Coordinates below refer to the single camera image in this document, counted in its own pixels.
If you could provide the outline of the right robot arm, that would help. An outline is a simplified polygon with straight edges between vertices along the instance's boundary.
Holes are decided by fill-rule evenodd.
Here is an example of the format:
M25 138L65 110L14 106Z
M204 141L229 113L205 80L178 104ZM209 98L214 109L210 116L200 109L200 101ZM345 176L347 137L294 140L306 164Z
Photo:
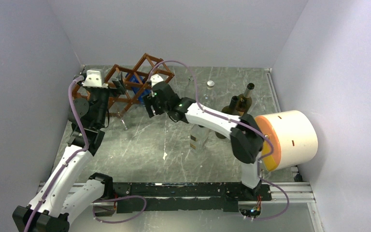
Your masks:
M260 193L257 161L263 150L264 136L250 114L228 115L206 107L191 98L180 98L165 81L151 81L152 92L143 97L149 117L167 114L174 122L204 126L231 142L234 157L242 168L242 196L253 200Z

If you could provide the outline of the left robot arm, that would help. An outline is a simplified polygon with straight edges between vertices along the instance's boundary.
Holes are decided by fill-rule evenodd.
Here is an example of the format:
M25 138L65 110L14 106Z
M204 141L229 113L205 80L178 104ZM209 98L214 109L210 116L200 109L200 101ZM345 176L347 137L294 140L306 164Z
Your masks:
M20 232L67 232L92 202L117 197L112 177L94 173L83 188L68 196L83 168L94 158L110 122L108 102L112 89L101 70L88 70L68 89L72 134L61 160L42 189L26 207L13 212Z

